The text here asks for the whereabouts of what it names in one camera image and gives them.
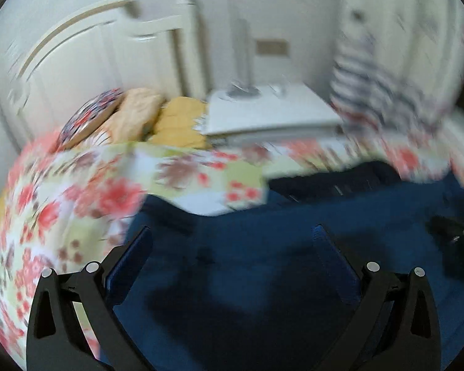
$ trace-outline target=light switch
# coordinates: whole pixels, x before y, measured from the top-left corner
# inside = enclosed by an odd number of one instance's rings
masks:
[[[289,50],[289,42],[285,39],[256,39],[256,54],[258,56],[288,57]]]

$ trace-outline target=screw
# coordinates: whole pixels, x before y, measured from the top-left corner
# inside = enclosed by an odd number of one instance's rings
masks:
[[[100,267],[100,264],[98,262],[90,262],[87,266],[86,266],[86,271],[90,274],[96,272]]]
[[[42,277],[49,277],[51,274],[52,274],[52,270],[50,267],[46,267],[45,269],[43,269],[43,271],[41,272],[41,276]]]
[[[380,265],[378,265],[376,262],[368,262],[366,267],[370,272],[378,272],[380,270]]]
[[[424,269],[422,267],[414,268],[414,273],[416,274],[416,276],[419,276],[419,277],[423,277],[424,275],[426,275],[426,273],[424,273]]]

